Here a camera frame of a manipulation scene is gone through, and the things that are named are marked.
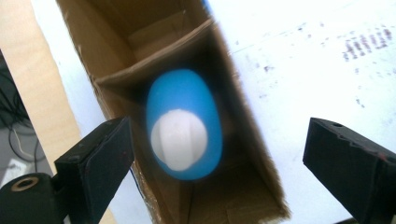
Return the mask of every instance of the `white circle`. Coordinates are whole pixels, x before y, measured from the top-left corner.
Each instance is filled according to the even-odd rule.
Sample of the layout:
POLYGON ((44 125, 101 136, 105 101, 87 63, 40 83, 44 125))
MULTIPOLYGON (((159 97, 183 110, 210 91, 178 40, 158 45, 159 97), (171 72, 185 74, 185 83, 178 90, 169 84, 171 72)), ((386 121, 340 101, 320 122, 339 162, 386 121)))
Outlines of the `white circle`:
POLYGON ((207 131, 193 113, 176 109, 155 122, 150 142, 155 155, 171 170, 184 171, 204 155, 207 131))

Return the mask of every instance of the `blue egg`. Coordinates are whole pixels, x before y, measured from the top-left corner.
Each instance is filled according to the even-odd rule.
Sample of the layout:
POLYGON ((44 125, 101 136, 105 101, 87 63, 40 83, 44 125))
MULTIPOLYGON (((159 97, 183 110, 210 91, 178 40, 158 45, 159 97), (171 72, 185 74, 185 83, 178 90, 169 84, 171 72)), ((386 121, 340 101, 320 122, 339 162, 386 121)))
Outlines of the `blue egg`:
POLYGON ((193 71, 158 77, 147 103, 148 139, 166 173, 181 180, 210 174, 222 151, 219 113, 209 88, 193 71))

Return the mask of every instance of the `cardboard box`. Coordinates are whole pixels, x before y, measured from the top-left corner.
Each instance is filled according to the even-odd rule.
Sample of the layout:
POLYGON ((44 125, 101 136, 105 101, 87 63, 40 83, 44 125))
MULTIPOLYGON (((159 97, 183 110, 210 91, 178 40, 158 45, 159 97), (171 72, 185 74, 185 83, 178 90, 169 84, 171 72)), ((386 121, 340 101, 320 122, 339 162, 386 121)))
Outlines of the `cardboard box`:
POLYGON ((131 116, 136 182, 154 223, 258 223, 289 217, 276 168, 240 91, 217 25, 199 0, 58 0, 108 119, 131 116), (208 177, 179 181, 156 163, 145 125, 151 82, 202 75, 215 98, 223 155, 208 177))

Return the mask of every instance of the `blue plastic egg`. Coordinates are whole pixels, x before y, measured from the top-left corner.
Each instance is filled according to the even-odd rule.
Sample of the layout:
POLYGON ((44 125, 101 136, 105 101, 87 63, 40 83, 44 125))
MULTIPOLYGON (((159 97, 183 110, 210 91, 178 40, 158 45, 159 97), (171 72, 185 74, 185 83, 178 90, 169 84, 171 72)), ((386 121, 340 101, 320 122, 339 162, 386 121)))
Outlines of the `blue plastic egg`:
POLYGON ((154 81, 148 94, 147 128, 157 162, 172 177, 201 178, 218 165, 219 114, 209 88, 195 72, 173 70, 154 81))

